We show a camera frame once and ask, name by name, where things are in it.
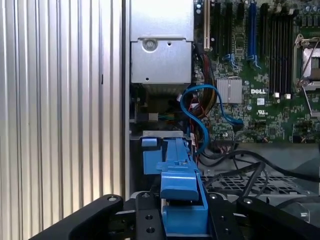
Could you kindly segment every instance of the black ram slot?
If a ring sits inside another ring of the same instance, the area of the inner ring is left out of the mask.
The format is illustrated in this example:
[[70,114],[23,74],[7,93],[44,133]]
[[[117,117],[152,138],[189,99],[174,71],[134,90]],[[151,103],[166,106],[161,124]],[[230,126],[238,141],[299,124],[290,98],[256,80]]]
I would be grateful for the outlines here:
[[269,66],[269,94],[275,93],[275,48],[276,48],[276,17],[273,15],[270,18],[270,66]]
[[289,17],[282,17],[282,56],[281,56],[281,95],[286,93],[287,89],[287,61],[288,61],[288,29],[289,29]]
[[281,49],[282,49],[282,41],[281,35],[282,35],[282,19],[280,16],[276,17],[276,41],[275,41],[275,78],[274,78],[274,84],[275,84],[275,93],[280,93],[281,91]]
[[269,54],[269,21],[268,21],[268,3],[262,4],[260,8],[260,57],[266,57]]
[[214,38],[213,41],[213,54],[220,55],[221,49],[221,41],[220,41],[220,33],[221,33],[221,4],[220,2],[216,2],[211,9],[211,37]]
[[288,23],[288,58],[287,58],[287,78],[286,78],[286,94],[292,94],[292,65],[293,65],[293,41],[294,41],[294,16],[292,16]]
[[225,9],[225,33],[224,33],[224,49],[225,55],[232,52],[232,18],[233,18],[233,4],[228,2]]

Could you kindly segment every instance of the corrugated metal surface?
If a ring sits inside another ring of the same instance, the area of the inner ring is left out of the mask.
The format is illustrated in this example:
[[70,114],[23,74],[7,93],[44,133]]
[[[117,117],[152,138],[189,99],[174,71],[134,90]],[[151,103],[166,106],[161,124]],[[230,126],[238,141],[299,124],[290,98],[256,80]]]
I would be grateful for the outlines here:
[[25,240],[121,194],[122,3],[0,4],[0,239]]

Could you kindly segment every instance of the capacitor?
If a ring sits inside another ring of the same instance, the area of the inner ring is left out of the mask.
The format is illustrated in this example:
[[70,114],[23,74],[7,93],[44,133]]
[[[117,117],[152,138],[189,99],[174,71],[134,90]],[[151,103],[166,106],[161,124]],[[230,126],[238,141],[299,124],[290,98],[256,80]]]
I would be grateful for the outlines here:
[[302,12],[303,12],[304,14],[308,14],[308,13],[310,12],[310,6],[306,6],[306,7],[302,10]]
[[310,8],[310,13],[311,14],[315,14],[317,12],[317,7],[316,6],[313,6]]

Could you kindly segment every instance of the hole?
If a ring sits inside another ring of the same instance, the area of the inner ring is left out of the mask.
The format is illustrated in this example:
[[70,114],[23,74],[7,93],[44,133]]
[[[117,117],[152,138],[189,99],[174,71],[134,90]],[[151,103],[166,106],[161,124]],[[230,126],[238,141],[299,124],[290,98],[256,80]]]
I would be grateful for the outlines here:
[[146,229],[146,232],[147,232],[148,234],[153,234],[155,231],[156,231],[156,230],[155,230],[153,227],[148,227],[148,228]]
[[231,230],[228,229],[228,228],[225,228],[224,229],[224,233],[227,234],[227,235],[230,235],[231,234]]
[[147,219],[147,220],[151,220],[151,219],[153,219],[154,217],[152,216],[152,215],[147,215],[147,216],[145,216],[145,219]]

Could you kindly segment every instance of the screw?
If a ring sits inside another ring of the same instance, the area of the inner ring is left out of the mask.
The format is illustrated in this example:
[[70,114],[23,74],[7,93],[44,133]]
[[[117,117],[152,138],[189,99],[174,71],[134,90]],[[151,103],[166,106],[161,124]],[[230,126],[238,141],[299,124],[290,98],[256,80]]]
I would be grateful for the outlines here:
[[210,198],[212,198],[212,199],[216,199],[218,196],[216,195],[216,194],[210,194]]
[[252,204],[252,200],[249,199],[249,198],[245,198],[245,199],[243,199],[243,201],[244,201],[246,204]]
[[110,202],[114,202],[115,200],[117,200],[118,198],[116,197],[116,196],[111,196],[111,197],[109,197],[108,198],[108,200],[110,201]]
[[143,197],[143,198],[149,198],[149,197],[150,197],[150,194],[144,193],[144,194],[142,195],[142,197]]
[[251,110],[252,110],[252,106],[249,104],[249,105],[246,106],[246,109],[247,109],[248,111],[251,111]]
[[146,42],[146,47],[147,47],[148,49],[153,49],[153,48],[155,47],[154,41],[152,41],[152,40],[147,41],[147,42]]

